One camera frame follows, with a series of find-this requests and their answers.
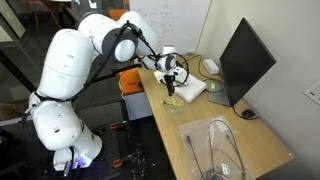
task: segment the monitor screen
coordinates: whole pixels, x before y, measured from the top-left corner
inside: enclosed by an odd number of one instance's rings
[[[229,105],[234,106],[276,61],[248,21],[242,18],[220,63]]]

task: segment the orange box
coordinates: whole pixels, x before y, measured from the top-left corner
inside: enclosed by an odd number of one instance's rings
[[[123,96],[144,92],[138,68],[120,72],[119,75]]]

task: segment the white wall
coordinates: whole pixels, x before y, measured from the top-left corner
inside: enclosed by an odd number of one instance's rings
[[[320,179],[320,106],[302,92],[320,79],[319,0],[213,0],[198,46],[218,62],[246,17],[277,63],[245,100]]]

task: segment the wooden desk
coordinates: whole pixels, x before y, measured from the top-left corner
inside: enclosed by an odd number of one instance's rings
[[[205,78],[198,72],[198,62],[199,57],[189,61],[190,73],[203,80]],[[209,76],[202,63],[200,70]],[[160,103],[161,99],[167,95],[166,87],[157,83],[152,71],[140,68],[139,74],[178,180],[190,179],[179,125],[213,116],[224,115],[233,131],[236,132],[240,153],[254,178],[260,177],[294,158],[261,120],[247,121],[239,118],[234,114],[232,108],[209,102],[207,92],[200,94],[191,103],[186,103],[182,113],[168,113]],[[239,102],[236,109],[241,112],[245,109],[245,104]]]

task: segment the white cloth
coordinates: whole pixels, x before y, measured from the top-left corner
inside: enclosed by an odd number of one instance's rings
[[[178,94],[184,100],[190,103],[205,89],[206,83],[189,74],[189,84],[187,86],[182,85],[175,87],[174,93]]]

